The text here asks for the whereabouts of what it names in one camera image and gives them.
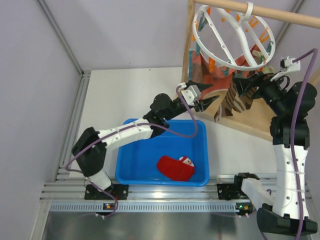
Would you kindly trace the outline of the brown striped sock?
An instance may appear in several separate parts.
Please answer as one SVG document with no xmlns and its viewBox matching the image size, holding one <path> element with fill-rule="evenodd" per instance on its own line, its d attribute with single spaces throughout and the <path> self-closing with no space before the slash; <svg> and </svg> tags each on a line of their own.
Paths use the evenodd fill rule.
<svg viewBox="0 0 320 240">
<path fill-rule="evenodd" d="M 215 122 L 219 122 L 222 118 L 233 116 L 233 106 L 236 95 L 236 86 L 233 82 L 231 82 L 224 99 L 222 100 L 217 112 L 214 115 Z"/>
<path fill-rule="evenodd" d="M 246 95 L 240 96 L 238 93 L 235 95 L 232 109 L 238 113 L 249 110 L 253 104 L 252 95 L 257 91 L 256 87 L 249 90 Z"/>
</svg>

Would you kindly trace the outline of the salmon pink cloth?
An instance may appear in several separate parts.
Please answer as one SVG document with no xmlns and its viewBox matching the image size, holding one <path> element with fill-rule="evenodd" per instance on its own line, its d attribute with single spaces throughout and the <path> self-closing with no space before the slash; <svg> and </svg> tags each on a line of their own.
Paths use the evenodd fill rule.
<svg viewBox="0 0 320 240">
<path fill-rule="evenodd" d="M 228 90 L 232 82 L 233 74 L 246 78 L 255 73 L 254 70 L 241 71 L 216 65 L 214 66 L 213 72 L 210 72 L 209 62 L 201 52 L 197 55 L 195 49 L 190 49 L 189 57 L 192 57 L 192 60 L 189 61 L 192 65 L 190 79 L 196 83 L 212 84 L 211 87 L 202 91 L 202 99 L 208 98 L 209 95 L 215 92 Z"/>
</svg>

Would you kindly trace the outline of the white round clip hanger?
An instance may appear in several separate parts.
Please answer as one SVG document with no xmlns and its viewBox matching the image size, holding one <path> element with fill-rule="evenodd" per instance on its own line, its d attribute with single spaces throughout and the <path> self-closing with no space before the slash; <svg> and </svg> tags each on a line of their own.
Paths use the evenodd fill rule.
<svg viewBox="0 0 320 240">
<path fill-rule="evenodd" d="M 253 14 L 254 5 L 245 11 L 201 5 L 194 14 L 192 42 L 194 54 L 204 57 L 209 71 L 220 68 L 240 73 L 262 71 L 276 51 L 274 34 L 267 22 Z"/>
</svg>

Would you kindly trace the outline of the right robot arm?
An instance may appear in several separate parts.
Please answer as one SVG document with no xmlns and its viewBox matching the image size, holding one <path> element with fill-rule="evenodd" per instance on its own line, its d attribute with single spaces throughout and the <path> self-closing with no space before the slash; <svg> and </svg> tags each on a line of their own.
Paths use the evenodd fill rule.
<svg viewBox="0 0 320 240">
<path fill-rule="evenodd" d="M 251 98 L 263 99 L 274 112 L 269 129 L 277 167 L 275 195 L 263 190 L 259 178 L 250 173 L 235 176 L 234 194 L 250 199 L 262 233 L 296 239 L 317 233 L 318 224 L 310 219 L 305 198 L 305 165 L 310 147 L 306 117 L 315 106 L 316 88 L 300 81 L 286 90 L 281 88 L 282 77 L 262 72 L 246 78 L 234 76 L 232 82 L 240 96 L 256 89 Z"/>
</svg>

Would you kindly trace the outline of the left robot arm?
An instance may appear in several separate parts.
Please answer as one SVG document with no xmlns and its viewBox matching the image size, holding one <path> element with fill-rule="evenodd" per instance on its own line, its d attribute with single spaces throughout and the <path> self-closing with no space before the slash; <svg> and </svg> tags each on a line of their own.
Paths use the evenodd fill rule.
<svg viewBox="0 0 320 240">
<path fill-rule="evenodd" d="M 73 158 L 65 169 L 71 171 L 71 163 L 77 162 L 78 173 L 93 185 L 97 195 L 109 198 L 113 194 L 113 183 L 103 169 L 107 151 L 160 136 L 170 130 L 169 120 L 192 109 L 204 112 L 218 99 L 217 95 L 201 98 L 202 92 L 210 87 L 211 84 L 192 80 L 183 82 L 175 89 L 177 98 L 171 99 L 166 93 L 156 95 L 149 112 L 133 122 L 108 130 L 85 129 L 73 146 Z"/>
</svg>

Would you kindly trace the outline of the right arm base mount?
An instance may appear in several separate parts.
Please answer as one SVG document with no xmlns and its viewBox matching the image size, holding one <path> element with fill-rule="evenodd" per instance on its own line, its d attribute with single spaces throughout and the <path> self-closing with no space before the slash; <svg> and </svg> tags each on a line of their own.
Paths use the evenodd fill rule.
<svg viewBox="0 0 320 240">
<path fill-rule="evenodd" d="M 216 187 L 219 200 L 230 201 L 248 199 L 248 196 L 234 183 L 219 183 Z"/>
</svg>

